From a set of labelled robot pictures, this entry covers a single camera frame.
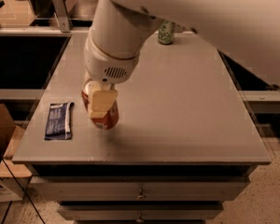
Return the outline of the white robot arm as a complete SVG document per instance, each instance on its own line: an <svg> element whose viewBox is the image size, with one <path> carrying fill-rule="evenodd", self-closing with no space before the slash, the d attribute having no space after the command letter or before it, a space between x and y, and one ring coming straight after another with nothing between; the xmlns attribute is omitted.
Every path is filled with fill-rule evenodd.
<svg viewBox="0 0 280 224"><path fill-rule="evenodd" d="M192 31L280 88L280 0L98 0L84 48L88 74L114 83L107 68L132 73L163 21Z"/></svg>

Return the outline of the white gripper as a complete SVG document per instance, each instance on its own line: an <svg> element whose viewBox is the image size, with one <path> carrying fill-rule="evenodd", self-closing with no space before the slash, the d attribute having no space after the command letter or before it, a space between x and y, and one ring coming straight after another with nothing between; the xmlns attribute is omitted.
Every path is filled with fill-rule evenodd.
<svg viewBox="0 0 280 224"><path fill-rule="evenodd" d="M139 56L119 59L105 54L88 35L84 48L84 65L88 73L84 76L82 91L89 95L88 112L91 119L102 119L107 114L118 97L113 84L127 81L138 62Z"/></svg>

